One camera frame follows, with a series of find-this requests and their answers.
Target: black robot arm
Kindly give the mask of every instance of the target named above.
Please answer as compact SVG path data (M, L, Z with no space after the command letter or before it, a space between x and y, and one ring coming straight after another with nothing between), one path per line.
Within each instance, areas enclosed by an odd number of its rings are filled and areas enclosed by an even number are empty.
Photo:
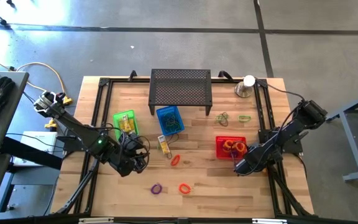
M262 171L268 162L282 160L282 147L293 136L300 135L306 129L316 129L325 122L327 111L313 100L299 102L289 114L293 119L285 126L273 132L273 136L262 145L251 146L249 152L239 161L234 171L239 175L249 175Z
M81 124L70 113L67 113L63 104L64 93L55 94L43 92L34 103L34 110L46 118L55 118L66 126L75 135L75 140L86 152L101 163L109 162L122 177L129 175L132 171L142 172L147 163L145 157L148 152L138 153L142 149L142 141L135 134L127 135L122 132L122 144L112 139L105 130L116 129L114 127L95 128Z

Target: blue plastic basket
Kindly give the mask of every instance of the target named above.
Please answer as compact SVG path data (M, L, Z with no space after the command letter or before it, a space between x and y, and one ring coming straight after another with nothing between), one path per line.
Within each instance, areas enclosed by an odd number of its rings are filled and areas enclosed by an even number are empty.
M179 133L185 129L177 106L168 106L157 110L163 135Z

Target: wooden tabletop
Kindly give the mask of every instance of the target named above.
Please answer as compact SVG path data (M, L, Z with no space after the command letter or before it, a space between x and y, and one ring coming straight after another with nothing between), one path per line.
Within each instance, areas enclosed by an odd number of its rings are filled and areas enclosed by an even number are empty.
M100 77L84 77L78 97L75 118L90 124ZM281 78L268 78L268 83L284 90ZM245 136L247 144L258 142L259 119L255 96L239 98L234 93L235 84L212 84L213 107L209 116L205 107L181 106L179 111L185 130L180 139L170 145L175 154L181 155L176 167L157 150L157 136L162 134L157 115L150 115L148 83L115 83L109 107L108 122L112 115L134 110L140 135L151 142L150 163L141 174L133 172L121 177L108 164L101 165L94 194L92 216L110 217L216 217L250 218L273 217L272 199L266 172L238 177L233 173L233 162L216 159L215 136ZM102 97L98 124L101 122L104 99ZM267 114L262 91L264 114ZM281 125L290 112L288 98L269 88L273 114L277 126ZM229 126L223 127L215 117L226 112ZM248 123L240 123L239 115L252 117ZM83 152L76 152L63 161L61 173L53 198L52 212L57 211L74 192L80 179ZM293 155L284 155L287 184L294 196L313 213L308 184L301 162ZM163 186L162 193L153 195L153 184ZM183 195L178 191L181 183L191 186L191 192ZM85 189L82 209L88 198ZM282 194L278 193L284 211Z

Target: red basket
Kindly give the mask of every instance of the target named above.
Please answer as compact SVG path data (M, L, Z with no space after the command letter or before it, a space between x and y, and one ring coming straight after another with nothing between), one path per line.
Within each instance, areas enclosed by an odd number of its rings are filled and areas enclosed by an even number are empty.
M232 159L230 152L224 152L223 151L223 145L227 140L232 141L242 141L245 144L246 138L245 137L235 137L235 136L216 136L215 142L216 142L216 157L218 159ZM247 153L247 149L245 149L244 152L237 152L236 159L242 159L243 155Z

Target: concrete floor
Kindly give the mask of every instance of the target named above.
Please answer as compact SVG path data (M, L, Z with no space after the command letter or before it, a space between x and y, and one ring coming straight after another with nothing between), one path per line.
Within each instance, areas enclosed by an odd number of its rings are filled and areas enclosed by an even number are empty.
M358 30L358 0L259 2L266 29ZM20 24L258 28L252 0L16 0L14 3L16 10L0 1L0 15L8 22ZM284 78L287 90L315 100L327 111L357 98L358 35L269 34L267 45L274 77ZM132 70L149 75L151 68L208 68L213 74L226 70L235 77L266 77L259 34L0 30L0 62L18 67L36 61L58 70L67 93L75 100L85 75L128 76ZM52 72L40 67L27 71L31 82L60 91ZM33 97L40 93L29 86L26 92ZM291 106L299 101L289 98ZM23 98L10 131L44 130L45 121ZM348 184L342 181L342 175L357 171L342 124L339 121L324 124L318 131L310 131L302 141L315 213L358 221L358 181ZM39 209L43 212L45 204Z

